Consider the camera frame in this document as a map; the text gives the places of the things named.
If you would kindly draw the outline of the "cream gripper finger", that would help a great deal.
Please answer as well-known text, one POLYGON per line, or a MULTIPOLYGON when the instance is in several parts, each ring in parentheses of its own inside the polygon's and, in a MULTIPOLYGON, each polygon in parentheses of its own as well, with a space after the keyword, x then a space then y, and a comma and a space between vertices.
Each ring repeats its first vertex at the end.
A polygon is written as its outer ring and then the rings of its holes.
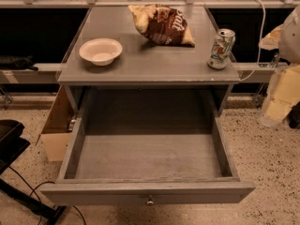
POLYGON ((300 102, 300 65, 276 69, 270 79, 267 97, 262 104, 260 122, 266 127, 281 123, 300 102))
POLYGON ((281 24, 263 37, 259 42, 259 47, 267 51, 277 49, 282 28, 283 25, 281 24))

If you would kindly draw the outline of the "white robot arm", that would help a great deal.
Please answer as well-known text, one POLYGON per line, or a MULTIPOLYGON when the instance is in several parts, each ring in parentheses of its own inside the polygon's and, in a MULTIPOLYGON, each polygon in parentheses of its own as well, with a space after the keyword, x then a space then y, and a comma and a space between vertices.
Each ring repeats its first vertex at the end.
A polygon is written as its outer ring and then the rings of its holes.
POLYGON ((262 105, 261 123, 272 127, 282 122, 292 108, 300 102, 300 6, 297 6, 284 23, 259 43, 268 51, 278 49, 280 58, 291 64, 272 75, 267 98, 262 105))

